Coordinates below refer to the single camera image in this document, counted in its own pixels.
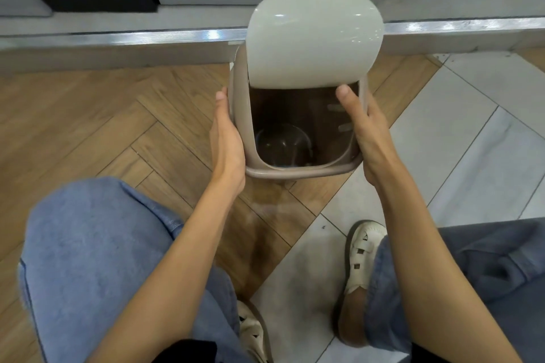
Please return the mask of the person's white sandal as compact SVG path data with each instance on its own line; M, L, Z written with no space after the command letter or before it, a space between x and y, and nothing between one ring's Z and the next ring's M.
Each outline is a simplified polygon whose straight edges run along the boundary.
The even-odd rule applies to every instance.
M239 339L255 363L274 363L264 319L250 301L237 300L240 320Z
M332 312L332 329L344 345L363 348L369 345L364 332L364 312L374 260L387 235L386 228L372 220L352 225L344 247L344 287Z

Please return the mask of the pale grey bin swing lid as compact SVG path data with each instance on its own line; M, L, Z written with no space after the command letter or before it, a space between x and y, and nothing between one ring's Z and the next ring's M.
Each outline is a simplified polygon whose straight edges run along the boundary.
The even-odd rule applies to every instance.
M263 0L245 41L249 85L302 89L360 81L384 31L370 0Z

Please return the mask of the person's right white sandal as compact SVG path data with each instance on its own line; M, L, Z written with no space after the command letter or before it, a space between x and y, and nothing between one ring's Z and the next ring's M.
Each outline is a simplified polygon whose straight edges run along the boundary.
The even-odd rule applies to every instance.
M364 312L374 260L387 235L386 228L372 220L352 225L344 247L344 287L332 312L332 329L344 345L363 348L369 345L364 332Z

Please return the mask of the person's left white sandal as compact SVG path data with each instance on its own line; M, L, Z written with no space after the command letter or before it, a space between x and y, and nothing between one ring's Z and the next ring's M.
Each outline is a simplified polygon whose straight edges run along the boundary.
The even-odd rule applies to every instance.
M250 301L237 300L240 320L239 339L255 363L274 363L264 319Z

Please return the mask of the person's right forearm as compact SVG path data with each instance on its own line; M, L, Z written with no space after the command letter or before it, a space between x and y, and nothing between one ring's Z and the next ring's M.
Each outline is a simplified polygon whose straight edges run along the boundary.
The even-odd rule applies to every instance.
M522 363L448 250L408 170L374 170L413 343L449 363Z

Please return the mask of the person's right hand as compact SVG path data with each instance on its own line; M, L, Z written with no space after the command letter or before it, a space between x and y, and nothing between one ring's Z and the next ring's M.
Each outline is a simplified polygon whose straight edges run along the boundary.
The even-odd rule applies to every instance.
M367 181L383 191L403 171L403 163L394 146L388 121L374 96L366 92L366 125L362 131L354 131L363 156L364 175Z

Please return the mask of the person's left hand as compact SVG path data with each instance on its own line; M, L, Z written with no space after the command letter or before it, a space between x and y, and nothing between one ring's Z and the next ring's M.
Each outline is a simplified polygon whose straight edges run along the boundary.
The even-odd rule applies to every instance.
M238 197L245 187L245 154L238 130L218 131L215 113L209 134L212 181L219 183L233 197Z

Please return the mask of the person's black shirt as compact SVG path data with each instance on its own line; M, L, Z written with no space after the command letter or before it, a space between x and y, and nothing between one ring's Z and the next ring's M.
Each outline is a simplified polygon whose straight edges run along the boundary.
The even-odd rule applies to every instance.
M223 363L213 341L182 339L162 351L152 363Z

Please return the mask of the beige plastic trash bin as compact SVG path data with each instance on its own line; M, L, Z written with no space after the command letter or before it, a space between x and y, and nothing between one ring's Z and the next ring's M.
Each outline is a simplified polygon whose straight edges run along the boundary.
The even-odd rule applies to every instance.
M350 116L336 96L346 84L364 109L367 72L377 54L368 48L329 48L291 77L250 81L246 43L236 51L228 84L229 116L245 153L246 174L264 180L301 180L346 174L363 161Z

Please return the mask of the person's left forearm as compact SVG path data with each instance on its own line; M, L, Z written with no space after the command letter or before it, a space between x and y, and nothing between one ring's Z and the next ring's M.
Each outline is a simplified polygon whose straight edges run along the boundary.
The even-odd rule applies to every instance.
M214 168L192 215L153 272L88 358L88 363L152 363L192 334L228 213L244 172Z

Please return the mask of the person's blue jeans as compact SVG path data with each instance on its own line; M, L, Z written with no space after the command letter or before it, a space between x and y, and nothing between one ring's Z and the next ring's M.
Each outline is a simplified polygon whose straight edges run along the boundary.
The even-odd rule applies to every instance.
M85 363L182 227L173 211L113 177L70 183L39 202L28 218L18 283L45 363ZM439 232L524 363L545 363L545 218ZM367 304L371 346L432 362L427 351L413 351L388 237L378 247ZM223 363L254 363L240 344L238 318L233 284L213 266L196 339L215 342Z

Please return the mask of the silver metal door threshold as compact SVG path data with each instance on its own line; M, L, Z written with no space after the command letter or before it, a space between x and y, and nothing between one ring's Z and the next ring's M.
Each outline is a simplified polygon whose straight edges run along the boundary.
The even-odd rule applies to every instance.
M246 28L68 32L0 36L0 50L155 46L183 43L318 43L332 39L324 26L253 25ZM387 22L382 50L432 54L545 48L545 16Z

